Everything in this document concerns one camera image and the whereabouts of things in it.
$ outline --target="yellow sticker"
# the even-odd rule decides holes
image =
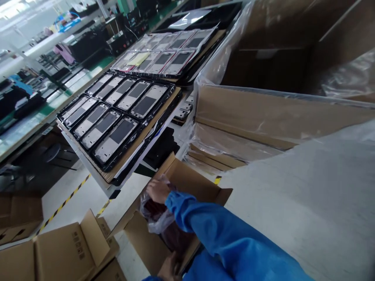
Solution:
[[[127,63],[128,66],[139,66],[144,62],[145,59],[150,55],[150,53],[139,53],[134,59]]]

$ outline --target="pink item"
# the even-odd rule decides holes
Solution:
[[[57,44],[54,47],[54,53],[55,54],[60,54],[62,57],[67,61],[67,63],[72,64],[74,63],[75,59],[72,57],[69,49],[65,47],[62,44]]]

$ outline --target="yellow and black hazard tape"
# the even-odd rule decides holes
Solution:
[[[215,178],[214,183],[215,183],[216,185],[218,185],[219,182],[220,182],[220,180],[221,180],[221,176],[217,176],[217,177]],[[108,205],[112,202],[112,200],[113,200],[113,199],[109,199],[109,200],[104,204],[103,208],[101,208],[101,210],[99,211],[99,213],[96,215],[97,218],[98,218],[98,217],[104,212],[105,208],[108,207]]]
[[[220,180],[221,180],[221,176],[217,176],[214,183],[218,185],[220,183]]]
[[[68,201],[73,197],[74,194],[84,185],[84,183],[89,179],[91,174],[89,174],[86,179],[80,183],[80,185],[72,192],[72,194],[68,197],[67,200],[64,201],[63,204],[56,210],[56,212],[42,225],[42,227],[37,231],[35,235],[38,235],[52,220],[56,215],[61,211],[61,209],[68,203]]]
[[[96,215],[96,217],[98,218],[105,210],[105,208],[107,208],[107,206],[112,202],[113,199],[109,199],[103,206],[103,208],[101,208],[101,210],[99,211],[99,213]]]

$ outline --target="silver phone frame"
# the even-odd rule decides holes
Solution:
[[[152,39],[152,36],[142,37],[140,40],[135,42],[130,48],[129,51],[141,51],[143,47]]]
[[[122,138],[122,141],[118,144],[113,139],[111,139],[111,135],[113,132],[124,122],[124,121],[130,121],[133,123],[133,128],[126,134],[125,137]],[[102,163],[106,163],[111,156],[116,152],[116,150],[129,138],[129,136],[134,132],[135,128],[138,126],[139,122],[137,120],[134,120],[131,117],[125,117],[122,120],[120,120],[117,125],[111,130],[111,132],[98,144],[97,148],[94,150],[94,156],[96,158],[99,158]]]
[[[107,115],[109,115],[109,114],[112,114],[114,112],[114,114],[113,115],[115,115],[115,116],[117,116],[117,118],[107,127],[107,129],[102,133],[101,131],[99,131],[96,127],[100,124],[100,122],[101,121],[103,121],[103,119],[105,118],[105,117],[107,117]],[[115,111],[115,110],[110,110],[109,112],[107,112],[104,116],[102,116],[101,118],[100,118],[100,120],[99,121],[97,121],[97,123],[96,123],[96,125],[95,126],[93,126],[93,127],[91,127],[88,131],[87,131],[87,133],[85,134],[85,136],[82,138],[82,140],[81,140],[81,143],[82,143],[82,145],[86,148],[86,149],[91,149],[95,144],[96,144],[96,142],[101,138],[101,136],[102,135],[104,135],[106,132],[107,132],[107,130],[119,119],[121,117],[121,114],[120,113],[118,113],[117,111]],[[88,146],[88,140],[87,140],[87,138],[88,137],[94,137],[95,138],[95,140],[94,140],[94,142],[93,143],[91,143],[91,145],[90,146]]]
[[[169,59],[167,60],[166,63],[164,64],[156,64],[157,60],[159,59],[159,57],[161,57],[162,55],[164,54],[168,54],[170,53],[171,56],[169,57]],[[170,62],[170,60],[176,55],[176,51],[165,51],[165,52],[161,52],[159,54],[159,56],[153,61],[153,63],[148,67],[147,69],[147,73],[152,73],[152,74],[159,74],[163,68]]]
[[[142,92],[137,98],[129,96],[129,94],[130,94],[132,91],[134,91],[134,89],[137,87],[138,84],[146,84],[146,83],[148,84],[147,87],[146,87],[146,89],[144,89],[144,91],[143,91],[143,92]],[[118,102],[118,104],[116,105],[116,107],[118,107],[118,108],[121,109],[121,110],[128,111],[129,108],[131,108],[131,107],[133,106],[133,104],[136,103],[137,100],[139,100],[139,98],[140,98],[141,96],[144,95],[144,93],[147,91],[147,89],[148,89],[148,87],[149,87],[150,85],[151,85],[151,82],[150,82],[150,81],[143,81],[143,80],[140,80],[140,81],[136,82],[136,84],[133,85],[133,87],[131,88],[131,90],[128,91],[128,92],[126,93],[126,95],[125,95],[125,96],[124,96],[124,97]]]
[[[105,77],[107,77],[107,76],[109,76],[109,78],[108,79],[106,79],[104,82],[102,82],[102,80],[105,78]],[[112,74],[105,74],[102,78],[100,78],[94,85],[92,85],[92,86],[90,86],[87,90],[86,90],[86,94],[89,94],[90,96],[92,96],[93,94],[95,94],[97,91],[99,91],[109,80],[111,80],[112,79],[112,77],[113,77],[113,75]],[[92,87],[94,87],[97,83],[99,83],[99,82],[101,82],[101,83],[103,83],[101,86],[99,86],[99,88],[98,89],[96,89],[94,92],[91,92],[90,91],[90,89],[92,88]]]
[[[165,91],[163,93],[161,92],[156,92],[157,91],[157,88],[165,88]],[[150,110],[155,106],[155,104],[157,104],[159,102],[159,100],[161,99],[161,97],[168,91],[169,87],[168,86],[165,86],[165,85],[159,85],[159,84],[154,84],[152,85],[148,90],[147,92],[142,96],[142,98],[133,106],[132,110],[130,111],[130,115],[136,117],[136,118],[139,118],[139,119],[144,119],[145,116],[150,112]],[[145,97],[150,97],[150,98],[154,98],[156,99],[154,101],[154,103],[147,109],[147,111],[144,113],[144,114],[139,114],[137,112],[135,112],[134,110],[136,109],[136,107],[141,104],[141,102],[144,100]]]
[[[111,93],[111,91],[113,91],[113,89],[115,89],[121,82],[122,80],[124,80],[124,77],[121,77],[121,76],[114,76],[113,79],[111,79],[107,85],[105,85],[104,87],[102,87],[100,89],[100,91],[96,91],[94,97],[97,99],[97,100],[102,100],[104,99],[107,95],[109,95]],[[112,88],[108,91],[108,93],[106,93],[103,97],[99,96],[99,94],[104,90],[106,89],[107,87],[111,86]]]
[[[191,103],[191,104],[194,103],[194,97],[193,97],[192,94],[186,98],[186,102],[187,102],[187,103]]]
[[[181,105],[180,109],[183,109],[183,110],[185,110],[185,111],[189,111],[189,112],[190,112],[190,111],[193,109],[193,105],[192,105],[191,103],[184,102],[184,103]]]
[[[169,37],[172,37],[172,40],[167,42],[167,43],[163,43],[161,44],[161,41],[163,41],[164,39],[166,38],[169,38]],[[172,33],[172,34],[168,34],[166,36],[164,36],[164,38],[159,42],[159,44],[154,48],[154,50],[161,50],[161,51],[164,51],[167,49],[167,47],[172,43],[174,42],[174,40],[178,37],[178,32],[176,33]]]
[[[189,30],[189,31],[180,31],[178,36],[171,42],[167,47],[166,50],[180,50],[182,47],[186,44],[186,42],[190,39],[191,36],[193,36],[196,33],[196,30]],[[172,47],[172,45],[177,40],[185,40],[178,48]]]
[[[72,126],[74,124],[74,122],[76,122],[78,119],[80,119],[82,117],[82,115],[84,115],[88,110],[90,110],[95,104],[96,104],[97,100],[93,97],[90,97],[88,98],[78,109],[80,108],[83,108],[83,107],[87,107],[87,108],[84,108],[84,112],[81,113],[80,116],[78,116],[73,122],[70,122],[69,119],[73,116],[73,114],[75,114],[77,112],[77,110],[75,112],[73,112],[73,114],[71,114],[68,118],[66,118],[64,120],[64,124],[68,127]]]
[[[185,119],[186,116],[187,116],[188,114],[189,114],[188,111],[179,108],[179,111],[178,111],[177,114],[175,115],[175,118],[177,118],[177,119]]]
[[[98,119],[96,119],[94,122],[91,122],[89,121],[88,119],[90,118],[90,116],[95,112],[95,110],[99,107],[103,107],[105,110],[103,111],[103,113],[98,117]],[[95,109],[84,119],[81,121],[81,123],[79,123],[79,125],[74,129],[73,133],[76,134],[78,137],[81,137],[83,136],[84,134],[86,134],[86,132],[88,130],[90,130],[90,128],[92,127],[92,125],[95,124],[96,121],[98,121],[100,118],[103,117],[103,115],[106,113],[106,111],[109,109],[109,106],[104,104],[104,103],[101,103],[99,104],[97,107],[95,107]]]
[[[204,43],[207,42],[208,38],[210,38],[211,34],[214,32],[216,28],[212,28],[212,29],[200,29],[200,30],[197,30],[195,32],[195,34],[193,36],[191,36],[189,38],[189,40],[187,40],[185,42],[185,45],[182,46],[182,49],[197,49],[197,48],[200,48]],[[205,36],[205,37],[202,37],[202,36],[199,36],[200,33],[203,33],[203,32],[208,32],[208,34]],[[195,46],[195,47],[188,47],[188,44],[193,40],[193,39],[196,39],[196,38],[203,38],[202,41],[199,42],[198,46]]]
[[[144,52],[144,53],[150,53],[150,54],[148,55],[148,57],[142,63],[144,63],[146,60],[150,60],[151,59],[150,63],[144,69],[139,69],[139,67],[142,65],[142,63],[141,63],[139,66],[137,66],[136,68],[134,68],[132,71],[139,72],[139,73],[145,73],[145,72],[147,72],[147,69],[152,65],[152,63],[155,61],[155,59],[158,58],[158,56],[160,55],[161,51],[151,51],[151,52]]]
[[[120,93],[118,92],[117,90],[119,88],[121,88],[121,86],[123,84],[126,83],[126,81],[133,81],[133,84],[124,92],[124,93]],[[134,79],[134,78],[126,78],[106,99],[105,99],[105,102],[109,103],[110,105],[114,105],[119,99],[121,99],[121,97],[123,95],[125,95],[132,87],[133,85],[137,82],[137,79]],[[118,99],[116,99],[113,103],[111,101],[109,101],[109,99],[112,97],[112,96],[117,96],[117,95],[120,95]]]
[[[89,99],[88,96],[82,96],[79,100],[75,102],[75,104],[69,108],[67,111],[65,111],[61,115],[61,120],[65,121],[67,120],[77,109],[79,109],[87,100]]]
[[[173,62],[178,58],[178,56],[180,54],[184,54],[184,53],[191,53],[191,55],[182,64],[173,65]],[[184,67],[186,66],[188,61],[192,59],[194,54],[195,54],[195,50],[193,50],[193,49],[181,50],[181,51],[177,52],[173,56],[173,58],[168,62],[168,64],[164,67],[164,69],[162,70],[161,73],[162,74],[169,74],[169,75],[178,75],[184,69]]]
[[[143,46],[142,51],[149,51],[149,52],[151,52],[151,51],[156,50],[155,48],[158,46],[158,44],[160,43],[160,41],[162,41],[164,39],[164,37],[166,37],[168,34],[170,34],[170,33],[161,33],[161,34],[156,33],[156,34],[153,34],[152,35],[152,39],[150,41],[148,41]],[[150,43],[155,43],[155,45],[153,47],[151,47],[151,48],[147,48],[148,47],[147,45],[150,44]]]

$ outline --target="table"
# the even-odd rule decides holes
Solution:
[[[0,136],[0,163],[6,160],[10,163],[16,156],[31,146],[56,119],[56,113],[68,105],[83,89],[88,87],[92,81],[109,69],[114,59],[107,57],[91,70],[82,70],[72,82],[67,82],[67,91],[58,90],[47,99],[46,105],[20,120],[12,128]]]

